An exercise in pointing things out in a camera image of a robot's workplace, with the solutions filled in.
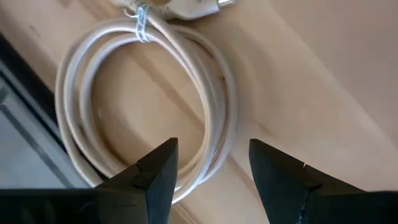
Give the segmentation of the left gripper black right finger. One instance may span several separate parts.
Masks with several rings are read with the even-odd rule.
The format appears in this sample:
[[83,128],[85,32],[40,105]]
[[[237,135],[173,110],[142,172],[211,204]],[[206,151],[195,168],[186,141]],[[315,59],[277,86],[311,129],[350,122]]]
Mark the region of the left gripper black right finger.
[[304,224],[308,200],[317,190],[327,194],[362,192],[259,139],[249,142],[249,161],[270,224]]

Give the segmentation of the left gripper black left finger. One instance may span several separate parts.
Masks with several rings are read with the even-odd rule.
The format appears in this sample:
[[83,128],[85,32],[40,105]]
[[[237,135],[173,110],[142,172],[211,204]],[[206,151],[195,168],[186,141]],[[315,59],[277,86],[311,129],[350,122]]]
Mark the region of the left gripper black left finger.
[[167,224],[178,170],[178,139],[98,186],[100,224]]

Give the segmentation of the black table edge frame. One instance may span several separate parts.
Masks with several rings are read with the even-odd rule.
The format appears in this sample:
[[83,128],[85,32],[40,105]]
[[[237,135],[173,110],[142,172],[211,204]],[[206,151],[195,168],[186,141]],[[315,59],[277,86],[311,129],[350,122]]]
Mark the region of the black table edge frame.
[[52,91],[0,34],[0,190],[88,186],[63,146]]

